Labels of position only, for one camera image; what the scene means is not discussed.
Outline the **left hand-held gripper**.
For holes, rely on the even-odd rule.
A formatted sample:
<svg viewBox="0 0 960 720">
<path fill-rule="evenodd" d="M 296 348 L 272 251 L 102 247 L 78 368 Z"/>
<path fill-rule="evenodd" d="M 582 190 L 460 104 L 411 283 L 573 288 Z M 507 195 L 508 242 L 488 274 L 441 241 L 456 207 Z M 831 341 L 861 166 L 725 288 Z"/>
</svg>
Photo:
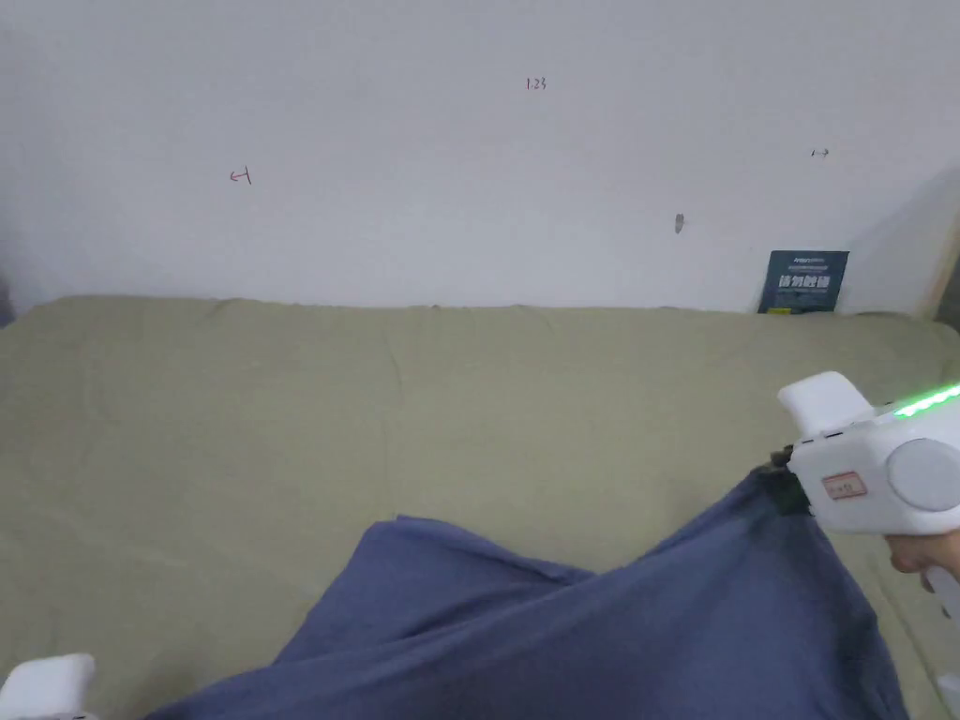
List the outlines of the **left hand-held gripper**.
<svg viewBox="0 0 960 720">
<path fill-rule="evenodd" d="M 86 695 L 95 659 L 87 653 L 32 659 L 11 670 L 1 688 L 3 719 L 95 719 Z"/>
</svg>

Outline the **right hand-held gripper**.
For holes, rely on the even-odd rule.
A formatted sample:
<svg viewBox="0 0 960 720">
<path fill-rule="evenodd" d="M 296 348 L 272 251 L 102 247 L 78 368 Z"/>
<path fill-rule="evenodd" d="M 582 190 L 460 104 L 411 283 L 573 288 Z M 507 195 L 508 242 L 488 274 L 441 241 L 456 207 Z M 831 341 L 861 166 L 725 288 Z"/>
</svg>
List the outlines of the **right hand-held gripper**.
<svg viewBox="0 0 960 720">
<path fill-rule="evenodd" d="M 834 533 L 926 536 L 959 527 L 959 387 L 873 406 L 842 374 L 778 392 L 799 440 L 753 470 L 796 476 L 813 516 Z"/>
</svg>

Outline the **person's right hand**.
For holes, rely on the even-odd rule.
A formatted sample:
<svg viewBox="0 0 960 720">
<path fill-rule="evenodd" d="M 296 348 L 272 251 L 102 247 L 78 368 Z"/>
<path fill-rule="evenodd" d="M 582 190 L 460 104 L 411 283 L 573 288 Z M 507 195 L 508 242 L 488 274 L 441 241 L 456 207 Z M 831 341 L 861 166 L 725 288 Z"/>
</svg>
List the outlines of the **person's right hand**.
<svg viewBox="0 0 960 720">
<path fill-rule="evenodd" d="M 904 574 L 941 568 L 959 581 L 959 530 L 933 535 L 886 535 L 892 567 Z"/>
</svg>

